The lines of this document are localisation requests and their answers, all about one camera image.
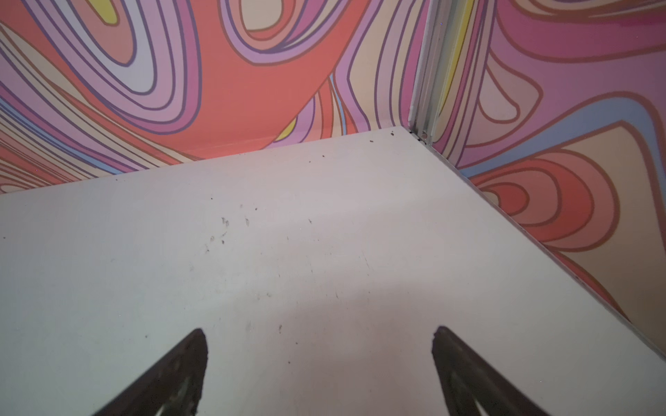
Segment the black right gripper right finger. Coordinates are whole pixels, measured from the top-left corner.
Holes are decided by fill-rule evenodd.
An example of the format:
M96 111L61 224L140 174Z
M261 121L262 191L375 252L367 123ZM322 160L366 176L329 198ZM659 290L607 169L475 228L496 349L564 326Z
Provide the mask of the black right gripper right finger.
M545 415L451 329L435 331L432 355L450 415Z

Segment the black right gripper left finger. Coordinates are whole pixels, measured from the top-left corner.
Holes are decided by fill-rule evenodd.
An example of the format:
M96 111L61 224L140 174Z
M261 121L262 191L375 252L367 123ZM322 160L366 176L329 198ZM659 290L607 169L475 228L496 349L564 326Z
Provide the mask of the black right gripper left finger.
M195 415L202 397L207 361L206 335L202 329L194 329L96 413Z

